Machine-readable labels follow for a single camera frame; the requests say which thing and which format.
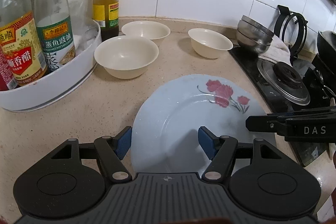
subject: yellow label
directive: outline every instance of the yellow label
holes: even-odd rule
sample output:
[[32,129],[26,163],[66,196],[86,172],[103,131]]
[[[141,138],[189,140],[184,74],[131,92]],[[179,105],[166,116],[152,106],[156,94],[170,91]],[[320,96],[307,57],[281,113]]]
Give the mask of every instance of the yellow label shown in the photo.
[[37,37],[32,12],[2,27],[0,29],[0,44],[20,86],[29,84],[43,76],[46,63]]
[[102,21],[105,20],[105,6],[94,5],[93,6],[93,20]]
[[68,32],[68,22],[63,22],[61,25],[43,30],[44,39],[52,39]]
[[119,8],[119,2],[109,5],[109,20],[118,19],[119,17],[118,8]]

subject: bowl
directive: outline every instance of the bowl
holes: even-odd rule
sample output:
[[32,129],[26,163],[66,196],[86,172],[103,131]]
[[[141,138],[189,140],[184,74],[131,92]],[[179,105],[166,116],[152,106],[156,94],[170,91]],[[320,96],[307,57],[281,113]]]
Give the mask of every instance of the bowl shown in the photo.
[[212,30],[196,28],[189,30],[188,34],[195,52],[206,58],[216,59],[233,48],[230,39]]
[[268,34],[258,29],[257,27],[247,23],[243,20],[240,20],[238,23],[238,31],[258,43],[269,45],[271,44],[273,37],[270,37]]
[[170,34],[170,29],[155,21],[133,21],[122,26],[121,31],[125,35],[145,37],[159,45]]
[[239,46],[255,54],[261,54],[261,53],[267,52],[270,46],[270,44],[264,45],[264,44],[258,43],[257,41],[254,41],[246,37],[245,35],[240,33],[238,30],[237,30],[236,37],[237,37]]
[[107,39],[94,51],[97,63],[120,79],[140,76],[158,55],[159,49],[153,41],[132,35]]
[[264,33],[266,33],[267,35],[269,35],[270,37],[274,36],[274,33],[267,29],[266,27],[264,27],[263,25],[261,25],[260,23],[256,22],[255,20],[253,20],[252,18],[249,18],[247,16],[242,16],[241,18],[243,21],[250,23],[251,25],[253,25],[254,27],[258,28],[259,30],[262,30]]

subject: blue gripper pad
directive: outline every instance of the blue gripper pad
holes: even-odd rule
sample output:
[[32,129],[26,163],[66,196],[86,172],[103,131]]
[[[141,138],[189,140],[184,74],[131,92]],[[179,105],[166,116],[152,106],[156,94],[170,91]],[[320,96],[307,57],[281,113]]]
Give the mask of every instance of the blue gripper pad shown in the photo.
[[201,128],[198,129],[198,142],[209,160],[213,160],[218,151],[215,149],[213,139]]
[[129,127],[127,131],[118,140],[117,149],[114,151],[120,160],[122,160],[125,157],[127,151],[130,149],[131,139],[132,139],[132,128]]

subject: white container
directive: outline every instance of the white container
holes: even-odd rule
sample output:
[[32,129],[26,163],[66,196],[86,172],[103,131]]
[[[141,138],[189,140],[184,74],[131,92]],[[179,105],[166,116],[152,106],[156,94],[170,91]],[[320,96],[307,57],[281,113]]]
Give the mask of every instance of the white container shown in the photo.
[[159,48],[153,41],[131,35],[107,39],[94,52],[97,63],[119,79],[140,76],[158,55]]
[[189,30],[188,34],[195,52],[206,58],[216,59],[233,48],[230,39],[212,30],[196,28]]
[[159,46],[163,39],[170,34],[170,29],[155,21],[133,21],[122,26],[121,32],[125,35],[148,38]]
[[0,107],[13,112],[40,109],[65,97],[80,86],[93,72],[96,61],[95,49],[101,43],[100,27],[90,19],[98,30],[94,42],[69,63],[41,79],[14,90],[0,92]]

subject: bottle label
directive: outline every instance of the bottle label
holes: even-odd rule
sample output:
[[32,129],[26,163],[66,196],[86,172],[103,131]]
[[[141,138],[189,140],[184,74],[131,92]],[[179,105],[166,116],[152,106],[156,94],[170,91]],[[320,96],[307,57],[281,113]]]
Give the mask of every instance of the bottle label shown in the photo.
[[93,5],[92,19],[99,24],[101,28],[105,28],[105,6]]
[[36,33],[33,12],[0,29],[0,43],[8,65],[20,86],[41,78],[46,62]]
[[57,70],[75,57],[70,16],[56,24],[36,29],[51,71]]
[[0,75],[5,85],[7,86],[7,90],[12,90],[17,87],[17,81],[14,78],[14,75],[11,71],[11,67],[8,65],[7,59],[0,49]]
[[115,27],[118,25],[119,17],[119,3],[113,3],[109,5],[109,27]]

